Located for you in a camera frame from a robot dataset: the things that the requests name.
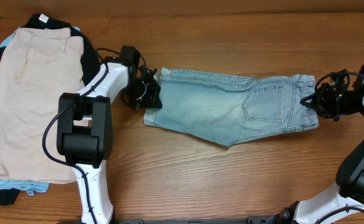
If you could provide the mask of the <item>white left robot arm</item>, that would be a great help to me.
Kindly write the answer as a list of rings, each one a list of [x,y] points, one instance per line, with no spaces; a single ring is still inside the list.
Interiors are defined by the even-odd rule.
[[[106,161],[113,147],[111,104],[121,97],[131,109],[161,109],[160,85],[141,53],[124,45],[101,59],[100,71],[78,93],[63,93],[58,102],[57,150],[72,168],[80,193],[80,223],[114,223],[108,195]]]

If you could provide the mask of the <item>light blue denim shorts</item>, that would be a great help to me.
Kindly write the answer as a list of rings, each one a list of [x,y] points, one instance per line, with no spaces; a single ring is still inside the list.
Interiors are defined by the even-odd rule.
[[[230,147],[319,125],[317,113],[300,103],[314,92],[312,75],[253,78],[164,67],[156,77],[162,108],[146,110],[148,126]]]

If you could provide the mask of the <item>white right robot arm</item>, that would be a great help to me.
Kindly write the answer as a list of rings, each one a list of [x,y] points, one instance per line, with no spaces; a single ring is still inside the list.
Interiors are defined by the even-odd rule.
[[[301,104],[334,121],[355,113],[364,116],[364,64],[354,82],[350,81],[352,75],[348,70],[328,74],[333,82],[329,84],[321,78],[315,84],[315,92],[303,98]],[[364,140],[343,160],[331,187],[259,222],[334,223],[358,212],[364,213]]]

